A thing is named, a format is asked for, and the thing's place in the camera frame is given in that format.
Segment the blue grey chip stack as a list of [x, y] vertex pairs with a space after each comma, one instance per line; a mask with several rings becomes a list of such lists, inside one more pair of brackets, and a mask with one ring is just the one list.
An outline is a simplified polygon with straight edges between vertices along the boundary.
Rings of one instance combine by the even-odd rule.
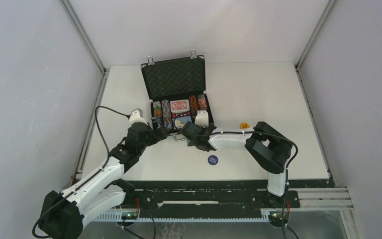
[[168, 100], [162, 100], [161, 106], [162, 106], [163, 123], [165, 128], [173, 129], [170, 102]]

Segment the red dice in case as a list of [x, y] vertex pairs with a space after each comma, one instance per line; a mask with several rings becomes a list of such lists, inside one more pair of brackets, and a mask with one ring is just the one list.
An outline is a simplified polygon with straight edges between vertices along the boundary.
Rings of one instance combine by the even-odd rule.
[[191, 112], [182, 112], [182, 113], [172, 113], [172, 118], [180, 118], [180, 117], [186, 117], [186, 116], [191, 116]]

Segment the red green chip stack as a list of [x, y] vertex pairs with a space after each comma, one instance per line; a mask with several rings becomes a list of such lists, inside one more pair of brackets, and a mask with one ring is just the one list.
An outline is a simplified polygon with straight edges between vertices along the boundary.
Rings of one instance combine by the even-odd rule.
[[199, 110], [201, 110], [201, 111], [202, 110], [205, 110], [205, 111], [208, 110], [207, 100], [206, 100], [206, 97], [204, 94], [198, 95], [197, 101], [198, 101]]

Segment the black aluminium poker case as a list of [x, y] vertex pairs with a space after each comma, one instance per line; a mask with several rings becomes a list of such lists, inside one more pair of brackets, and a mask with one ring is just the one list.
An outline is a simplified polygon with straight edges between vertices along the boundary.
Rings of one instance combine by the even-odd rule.
[[164, 125], [162, 116], [155, 116], [154, 102], [163, 100], [188, 100], [190, 96], [204, 95], [207, 103], [208, 125], [214, 126], [214, 119], [206, 94], [205, 56], [198, 55], [195, 50], [190, 56], [163, 61], [148, 62], [140, 65], [145, 87], [150, 100], [151, 126], [156, 139], [163, 140], [179, 132], [171, 126]]

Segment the blue small blind button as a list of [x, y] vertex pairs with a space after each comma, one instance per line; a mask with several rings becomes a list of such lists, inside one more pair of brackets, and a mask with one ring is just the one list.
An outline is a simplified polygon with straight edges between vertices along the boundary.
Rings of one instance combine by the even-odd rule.
[[214, 166], [214, 165], [218, 164], [219, 159], [218, 159], [218, 157], [217, 157], [216, 155], [210, 155], [210, 156], [207, 158], [207, 161], [208, 161], [208, 164], [209, 164], [209, 165]]

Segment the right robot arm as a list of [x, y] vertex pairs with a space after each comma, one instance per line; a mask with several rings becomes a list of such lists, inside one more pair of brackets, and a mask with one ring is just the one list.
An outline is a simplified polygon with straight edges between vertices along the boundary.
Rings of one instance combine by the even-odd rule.
[[202, 151], [238, 149], [247, 151], [267, 172], [268, 202], [281, 207], [287, 201], [288, 167], [299, 153], [298, 146], [264, 121], [253, 128], [223, 130], [187, 122], [180, 133]]

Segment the blue white card box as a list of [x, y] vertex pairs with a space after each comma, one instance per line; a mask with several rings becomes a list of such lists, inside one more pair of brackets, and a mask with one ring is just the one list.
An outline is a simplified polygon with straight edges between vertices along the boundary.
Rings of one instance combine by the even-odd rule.
[[183, 117], [178, 117], [173, 120], [174, 128], [175, 129], [181, 129], [185, 126], [187, 122], [192, 122], [192, 117], [191, 116], [183, 116]]

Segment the red playing card deck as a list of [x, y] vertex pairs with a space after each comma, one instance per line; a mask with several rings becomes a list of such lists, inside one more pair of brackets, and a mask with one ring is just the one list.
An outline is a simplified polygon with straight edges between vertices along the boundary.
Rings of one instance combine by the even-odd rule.
[[183, 113], [190, 110], [190, 103], [188, 99], [170, 101], [170, 109], [172, 113]]

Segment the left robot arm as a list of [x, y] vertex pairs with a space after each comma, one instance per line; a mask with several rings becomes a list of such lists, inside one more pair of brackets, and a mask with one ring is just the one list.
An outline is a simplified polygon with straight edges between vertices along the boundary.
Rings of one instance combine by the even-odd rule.
[[107, 152], [107, 158], [95, 170], [71, 187], [45, 196], [32, 235], [39, 239], [36, 229], [41, 229], [44, 239], [77, 239], [92, 220], [109, 208], [131, 207], [135, 193], [112, 183], [139, 161], [148, 146], [167, 136], [168, 129], [163, 125], [152, 129], [147, 123], [133, 122], [127, 136]]

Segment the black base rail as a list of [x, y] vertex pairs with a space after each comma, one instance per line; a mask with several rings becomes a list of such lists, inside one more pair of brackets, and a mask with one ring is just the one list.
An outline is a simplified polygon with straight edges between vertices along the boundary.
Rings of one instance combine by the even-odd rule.
[[266, 180], [132, 181], [123, 208], [143, 208], [153, 217], [255, 216], [261, 210], [286, 213], [301, 207], [297, 191], [286, 199], [267, 195]]

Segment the brown orange chip stack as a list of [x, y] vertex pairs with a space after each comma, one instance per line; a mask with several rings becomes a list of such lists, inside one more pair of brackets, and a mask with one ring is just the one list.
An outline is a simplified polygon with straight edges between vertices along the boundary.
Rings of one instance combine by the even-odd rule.
[[190, 111], [195, 116], [199, 111], [198, 100], [195, 95], [191, 95], [189, 97]]

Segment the orange big blind button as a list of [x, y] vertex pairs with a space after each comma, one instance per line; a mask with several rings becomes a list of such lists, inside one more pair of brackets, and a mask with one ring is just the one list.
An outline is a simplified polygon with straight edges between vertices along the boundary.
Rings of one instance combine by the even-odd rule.
[[241, 129], [246, 129], [246, 128], [250, 128], [250, 125], [249, 125], [248, 123], [246, 123], [246, 122], [243, 122], [243, 123], [241, 123], [241, 124], [239, 125], [239, 127], [240, 127]]

